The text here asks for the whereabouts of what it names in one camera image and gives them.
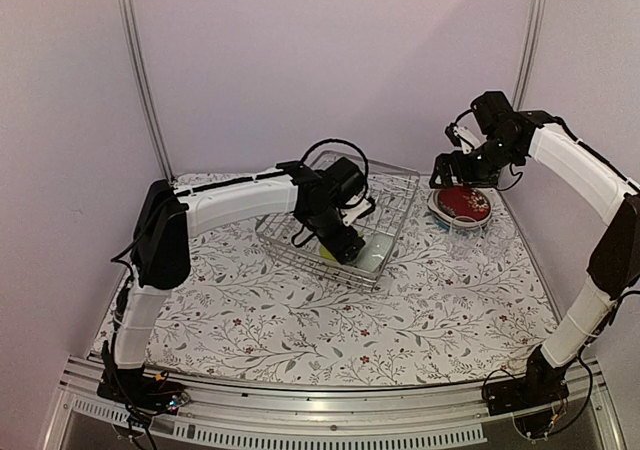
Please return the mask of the yellow green bowl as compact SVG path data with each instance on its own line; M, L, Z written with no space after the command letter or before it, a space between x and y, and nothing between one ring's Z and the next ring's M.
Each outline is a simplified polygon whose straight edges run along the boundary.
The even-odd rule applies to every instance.
M337 261L334 255L324 245L320 245L319 254L322 258L326 260L333 261L333 262Z

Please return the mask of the white grey patterned bowl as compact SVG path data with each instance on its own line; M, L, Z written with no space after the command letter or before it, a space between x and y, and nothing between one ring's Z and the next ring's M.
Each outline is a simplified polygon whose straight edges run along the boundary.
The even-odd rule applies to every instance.
M366 272L376 272L384 263L391 248L393 238L382 233L374 233L365 240L354 265Z

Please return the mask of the white ribbed plate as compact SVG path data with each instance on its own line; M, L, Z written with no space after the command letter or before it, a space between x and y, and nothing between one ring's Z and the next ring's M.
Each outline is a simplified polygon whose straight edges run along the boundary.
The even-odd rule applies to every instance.
M492 205L488 196L470 187L454 186L432 190L427 205L439 224L445 228L449 228L451 224L460 228L484 227L492 217Z

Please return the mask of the dark red black plate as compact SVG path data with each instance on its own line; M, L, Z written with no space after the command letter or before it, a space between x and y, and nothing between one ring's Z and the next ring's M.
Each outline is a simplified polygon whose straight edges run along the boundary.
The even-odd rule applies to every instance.
M469 217L482 221L491 215L489 198L480 190L455 186L439 189L435 192L435 207L450 218Z

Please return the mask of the clear glass front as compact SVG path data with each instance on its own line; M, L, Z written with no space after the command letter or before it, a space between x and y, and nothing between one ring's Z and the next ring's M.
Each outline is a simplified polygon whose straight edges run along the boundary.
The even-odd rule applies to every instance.
M455 217L448 231L450 256L456 260L469 257L477 249L482 236L483 227L479 221L468 216Z

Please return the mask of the clear glass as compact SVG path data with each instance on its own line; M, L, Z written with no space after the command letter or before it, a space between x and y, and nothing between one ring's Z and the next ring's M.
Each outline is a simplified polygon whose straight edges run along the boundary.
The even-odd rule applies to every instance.
M448 231L450 256L456 260L469 257L477 249L482 236L483 227L479 221L468 216L455 217Z
M515 230L509 225L489 224L485 228L483 252L488 258L498 258L509 249Z

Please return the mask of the pale green flower plate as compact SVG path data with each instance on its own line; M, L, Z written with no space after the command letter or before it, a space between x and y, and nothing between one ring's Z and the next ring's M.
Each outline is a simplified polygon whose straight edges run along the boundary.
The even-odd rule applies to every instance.
M434 192L430 193L428 196L427 208L433 215L433 218L437 225L439 225L444 230L450 229L450 224L453 221L453 217L449 216L437 207L436 194ZM485 217L476 217L474 218L474 220L477 221L481 227L486 227L491 221L492 217L492 210L489 210L488 214Z

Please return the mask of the blue polka dot plate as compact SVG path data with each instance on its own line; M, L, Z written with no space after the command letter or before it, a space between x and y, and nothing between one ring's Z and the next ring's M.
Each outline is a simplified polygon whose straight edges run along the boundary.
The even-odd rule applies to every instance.
M451 217L447 214L436 212L435 210L431 210L431 215L435 219L435 222L446 231L449 231L451 228L460 231L483 231L492 220L491 215L480 219L469 216Z

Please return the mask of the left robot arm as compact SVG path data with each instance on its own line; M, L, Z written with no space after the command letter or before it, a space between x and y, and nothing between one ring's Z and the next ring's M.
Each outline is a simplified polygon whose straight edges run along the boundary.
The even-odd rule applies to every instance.
M113 335L103 347L105 365L114 370L111 389L128 404L148 396L148 382L136 371L144 366L161 307L191 272L191 239L227 224L290 214L339 264L351 264L365 246L353 223L375 206L367 195L369 173L366 158L341 157L325 169L300 158L182 190L167 180L152 183L131 243L111 259L128 270Z

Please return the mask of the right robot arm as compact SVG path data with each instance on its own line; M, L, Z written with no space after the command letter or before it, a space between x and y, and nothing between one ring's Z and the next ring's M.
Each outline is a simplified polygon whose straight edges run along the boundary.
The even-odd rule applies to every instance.
M553 370L570 365L639 280L639 185L580 139L558 116L518 111L489 90L469 105L482 140L464 136L456 122L445 133L454 151L436 157L429 185L496 187L501 171L532 161L552 172L600 218L605 231L592 251L582 289L556 330L531 355L533 369L517 397L537 406L556 387Z

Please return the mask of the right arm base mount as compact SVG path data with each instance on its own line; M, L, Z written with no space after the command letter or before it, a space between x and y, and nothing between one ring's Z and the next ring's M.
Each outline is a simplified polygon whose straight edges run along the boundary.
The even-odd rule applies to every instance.
M569 390L563 380L541 389L504 369L491 372L484 380L481 397L490 416L512 416L516 431L528 440L548 438L566 410Z

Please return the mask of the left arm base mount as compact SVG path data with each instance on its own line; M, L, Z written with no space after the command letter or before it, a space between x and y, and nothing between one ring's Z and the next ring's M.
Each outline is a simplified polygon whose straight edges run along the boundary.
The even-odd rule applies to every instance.
M153 416L175 415L191 401L184 385L169 380L166 374L159 379L145 376L143 368L105 369L97 395Z

